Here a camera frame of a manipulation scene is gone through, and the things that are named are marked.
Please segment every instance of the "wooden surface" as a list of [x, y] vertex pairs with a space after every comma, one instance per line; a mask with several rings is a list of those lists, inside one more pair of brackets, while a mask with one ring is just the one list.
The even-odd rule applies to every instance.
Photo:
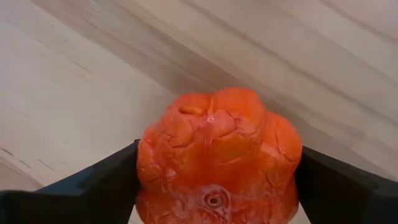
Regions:
[[243, 86], [305, 145], [397, 180], [397, 15], [396, 0], [0, 0], [0, 157], [51, 184], [179, 94]]

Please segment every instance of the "orange clay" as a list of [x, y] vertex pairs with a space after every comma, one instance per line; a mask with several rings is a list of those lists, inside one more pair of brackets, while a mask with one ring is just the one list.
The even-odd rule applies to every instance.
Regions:
[[284, 224], [299, 204], [302, 142], [251, 90], [181, 96], [139, 144], [145, 224]]

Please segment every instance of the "cracked orange surface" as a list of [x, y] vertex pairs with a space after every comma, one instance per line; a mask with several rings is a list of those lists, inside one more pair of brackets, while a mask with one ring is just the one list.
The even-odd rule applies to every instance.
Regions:
[[140, 218], [158, 223], [288, 223], [302, 142], [251, 90], [175, 100], [141, 139]]

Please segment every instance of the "orange object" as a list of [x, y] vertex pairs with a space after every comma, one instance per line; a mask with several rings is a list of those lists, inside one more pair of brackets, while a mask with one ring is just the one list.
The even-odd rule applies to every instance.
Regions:
[[301, 153], [251, 90], [183, 95], [139, 144], [137, 211], [145, 224], [288, 223]]

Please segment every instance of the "light wood grain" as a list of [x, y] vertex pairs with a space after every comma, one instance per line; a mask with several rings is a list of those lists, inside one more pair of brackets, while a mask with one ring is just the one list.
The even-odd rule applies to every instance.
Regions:
[[397, 15], [395, 0], [0, 0], [0, 157], [51, 184], [179, 94], [242, 86], [305, 145], [397, 180]]

